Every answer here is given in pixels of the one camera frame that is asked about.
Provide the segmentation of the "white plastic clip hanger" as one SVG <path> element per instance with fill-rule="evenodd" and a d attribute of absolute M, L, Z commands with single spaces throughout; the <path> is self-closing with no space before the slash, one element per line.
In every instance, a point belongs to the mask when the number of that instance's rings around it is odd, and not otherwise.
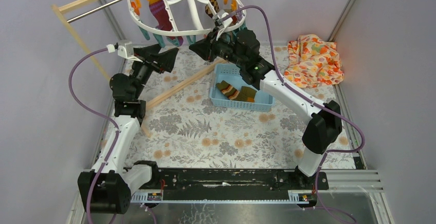
<path fill-rule="evenodd" d="M 158 30 L 157 20 L 149 9 L 149 0 L 127 0 L 128 13 L 143 31 L 162 36 L 195 36 L 207 34 L 214 27 L 213 16 L 220 10 L 227 13 L 243 7 L 241 0 L 163 0 L 172 31 Z"/>

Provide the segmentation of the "olive orange sock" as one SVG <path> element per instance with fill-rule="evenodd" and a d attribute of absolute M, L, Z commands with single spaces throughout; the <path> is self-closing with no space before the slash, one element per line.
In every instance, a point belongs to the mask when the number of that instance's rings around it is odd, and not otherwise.
<path fill-rule="evenodd" d="M 257 94 L 257 91 L 251 87 L 242 86 L 240 89 L 236 89 L 226 81 L 216 83 L 216 87 L 227 99 L 232 101 L 254 102 Z"/>

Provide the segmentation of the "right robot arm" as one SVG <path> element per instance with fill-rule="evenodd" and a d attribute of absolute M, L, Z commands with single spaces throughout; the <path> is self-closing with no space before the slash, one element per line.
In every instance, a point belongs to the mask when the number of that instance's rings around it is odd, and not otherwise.
<path fill-rule="evenodd" d="M 286 80 L 274 64 L 260 55 L 260 42 L 251 30 L 241 30 L 229 41 L 214 29 L 189 49 L 204 61 L 220 57 L 233 63 L 246 84 L 273 96 L 301 119 L 306 125 L 302 136 L 305 150 L 296 167 L 299 172 L 295 182 L 302 189 L 313 185 L 328 147 L 342 132 L 339 104 L 325 103 Z"/>

